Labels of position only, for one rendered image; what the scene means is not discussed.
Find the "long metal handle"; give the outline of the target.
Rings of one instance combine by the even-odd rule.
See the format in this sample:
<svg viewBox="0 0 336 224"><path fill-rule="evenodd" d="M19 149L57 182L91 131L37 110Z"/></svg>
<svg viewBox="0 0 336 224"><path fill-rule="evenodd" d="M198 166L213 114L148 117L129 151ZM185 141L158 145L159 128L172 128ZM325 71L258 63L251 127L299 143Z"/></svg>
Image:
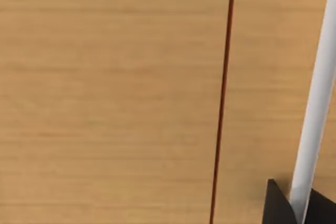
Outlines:
<svg viewBox="0 0 336 224"><path fill-rule="evenodd" d="M298 224L306 218L335 77L336 0L327 0L289 196Z"/></svg>

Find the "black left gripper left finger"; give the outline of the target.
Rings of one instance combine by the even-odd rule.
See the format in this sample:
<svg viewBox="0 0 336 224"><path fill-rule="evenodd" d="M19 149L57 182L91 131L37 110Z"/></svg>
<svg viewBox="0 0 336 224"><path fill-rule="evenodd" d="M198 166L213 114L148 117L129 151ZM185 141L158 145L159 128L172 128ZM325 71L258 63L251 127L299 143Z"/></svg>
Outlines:
<svg viewBox="0 0 336 224"><path fill-rule="evenodd" d="M290 203L274 179L267 181L263 224L297 224Z"/></svg>

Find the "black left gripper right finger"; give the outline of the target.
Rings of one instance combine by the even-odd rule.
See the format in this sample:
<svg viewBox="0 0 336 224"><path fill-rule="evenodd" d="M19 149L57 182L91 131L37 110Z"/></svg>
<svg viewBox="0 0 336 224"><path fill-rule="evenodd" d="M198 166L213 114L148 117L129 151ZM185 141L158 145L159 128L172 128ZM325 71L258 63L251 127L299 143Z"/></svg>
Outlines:
<svg viewBox="0 0 336 224"><path fill-rule="evenodd" d="M336 224L336 203L312 189L304 224Z"/></svg>

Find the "wooden door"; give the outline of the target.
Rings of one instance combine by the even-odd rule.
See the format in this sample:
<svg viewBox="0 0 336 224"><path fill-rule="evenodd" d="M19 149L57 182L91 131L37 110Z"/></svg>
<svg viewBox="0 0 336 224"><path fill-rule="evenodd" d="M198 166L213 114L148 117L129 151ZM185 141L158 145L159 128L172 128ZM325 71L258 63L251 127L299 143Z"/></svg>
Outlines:
<svg viewBox="0 0 336 224"><path fill-rule="evenodd" d="M0 224L209 224L228 0L0 0Z"/></svg>
<svg viewBox="0 0 336 224"><path fill-rule="evenodd" d="M214 224L261 224L290 190L326 0L235 0Z"/></svg>

